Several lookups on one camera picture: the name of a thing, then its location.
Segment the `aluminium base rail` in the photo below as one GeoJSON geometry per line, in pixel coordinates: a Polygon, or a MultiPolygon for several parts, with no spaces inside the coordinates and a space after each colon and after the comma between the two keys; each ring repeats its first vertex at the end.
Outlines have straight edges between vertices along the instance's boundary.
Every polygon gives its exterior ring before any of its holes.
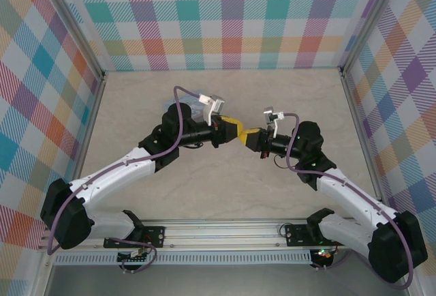
{"type": "Polygon", "coordinates": [[[348,248],[340,241],[333,246],[288,246],[279,228],[286,223],[305,224],[306,220],[291,219],[228,219],[228,220],[143,220],[145,226],[163,226],[165,237],[159,251],[234,251],[348,248]]]}

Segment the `aluminium frame post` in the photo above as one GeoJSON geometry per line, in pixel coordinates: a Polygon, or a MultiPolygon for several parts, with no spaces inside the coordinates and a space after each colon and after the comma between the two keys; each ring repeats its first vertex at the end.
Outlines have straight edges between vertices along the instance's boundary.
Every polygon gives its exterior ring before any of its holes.
{"type": "Polygon", "coordinates": [[[101,78],[105,75],[105,70],[100,65],[95,53],[93,52],[91,46],[89,45],[84,33],[82,32],[78,21],[76,20],[70,6],[66,0],[55,0],[57,7],[61,13],[62,19],[66,22],[67,29],[72,34],[75,41],[78,43],[79,49],[82,51],[84,58],[93,68],[93,71],[97,73],[101,78]]]}
{"type": "Polygon", "coordinates": [[[372,32],[389,0],[359,0],[352,21],[347,28],[345,40],[341,45],[343,51],[338,60],[338,70],[345,76],[356,62],[364,43],[372,32]]]}

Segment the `aluminium side rail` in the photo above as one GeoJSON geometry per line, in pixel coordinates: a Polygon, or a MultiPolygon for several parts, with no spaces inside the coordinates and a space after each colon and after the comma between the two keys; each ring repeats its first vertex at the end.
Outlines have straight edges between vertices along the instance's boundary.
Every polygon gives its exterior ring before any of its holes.
{"type": "Polygon", "coordinates": [[[71,161],[71,164],[68,164],[65,173],[66,174],[65,178],[67,178],[66,181],[67,190],[69,190],[69,183],[72,180],[79,179],[81,177],[84,161],[87,156],[87,151],[95,127],[97,114],[99,112],[99,108],[104,95],[104,91],[106,87],[106,78],[107,76],[105,76],[104,74],[98,78],[95,94],[93,96],[90,96],[87,102],[88,115],[87,118],[85,119],[85,123],[83,124],[84,127],[79,128],[78,132],[79,132],[80,140],[76,148],[76,152],[74,154],[73,160],[71,161]]]}
{"type": "Polygon", "coordinates": [[[375,191],[375,195],[376,195],[377,199],[384,201],[384,194],[383,194],[383,191],[382,191],[380,183],[379,183],[379,175],[377,173],[375,164],[374,164],[373,159],[371,157],[369,143],[368,143],[367,138],[366,138],[364,126],[363,126],[363,124],[359,118],[359,115],[358,115],[358,107],[357,107],[355,99],[352,95],[352,90],[349,87],[346,75],[343,73],[343,70],[341,68],[339,68],[339,76],[340,76],[341,84],[342,84],[342,87],[344,89],[345,97],[347,99],[347,103],[348,103],[348,106],[350,109],[352,120],[354,122],[356,133],[358,135],[358,140],[360,143],[360,147],[362,149],[364,161],[366,163],[367,170],[368,170],[369,176],[371,178],[371,183],[373,184],[373,189],[375,191]]]}

